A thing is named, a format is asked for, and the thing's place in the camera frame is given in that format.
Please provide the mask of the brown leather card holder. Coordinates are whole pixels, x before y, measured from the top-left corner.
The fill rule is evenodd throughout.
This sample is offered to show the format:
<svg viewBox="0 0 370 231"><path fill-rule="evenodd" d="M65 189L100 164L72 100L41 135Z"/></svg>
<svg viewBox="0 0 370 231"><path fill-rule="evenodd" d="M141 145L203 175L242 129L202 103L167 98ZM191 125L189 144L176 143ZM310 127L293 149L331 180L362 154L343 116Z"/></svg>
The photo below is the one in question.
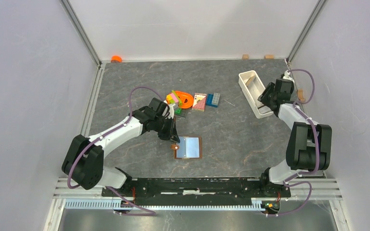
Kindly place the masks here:
<svg viewBox="0 0 370 231"><path fill-rule="evenodd" d="M179 142L171 145L175 159L201 159L202 138L179 136Z"/></svg>

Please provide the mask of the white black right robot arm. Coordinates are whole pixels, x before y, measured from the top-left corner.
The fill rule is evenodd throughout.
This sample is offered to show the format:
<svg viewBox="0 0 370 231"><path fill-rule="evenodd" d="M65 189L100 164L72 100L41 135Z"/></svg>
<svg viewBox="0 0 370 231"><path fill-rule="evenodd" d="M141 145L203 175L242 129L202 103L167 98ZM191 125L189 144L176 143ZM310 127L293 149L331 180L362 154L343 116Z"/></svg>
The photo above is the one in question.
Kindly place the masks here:
<svg viewBox="0 0 370 231"><path fill-rule="evenodd" d="M272 196L279 186L287 186L296 177L330 166L332 128L315 122L291 101L293 90L291 80L279 78L269 83L258 98L291 130L285 159L261 174L259 191L264 196Z"/></svg>

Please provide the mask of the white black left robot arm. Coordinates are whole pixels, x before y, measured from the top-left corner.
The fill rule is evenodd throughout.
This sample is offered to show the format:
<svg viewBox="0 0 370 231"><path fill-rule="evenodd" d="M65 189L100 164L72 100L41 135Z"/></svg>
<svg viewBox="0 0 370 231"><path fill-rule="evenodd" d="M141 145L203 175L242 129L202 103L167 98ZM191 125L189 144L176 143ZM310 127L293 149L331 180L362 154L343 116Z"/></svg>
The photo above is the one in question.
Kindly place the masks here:
<svg viewBox="0 0 370 231"><path fill-rule="evenodd" d="M131 111L126 118L107 130L73 138L61 170L68 176L68 187L75 182L86 190L94 186L113 187L120 196L132 191L129 176L121 169L105 167L105 158L125 142L154 131L163 141L179 143L175 107L153 98L148 106Z"/></svg>

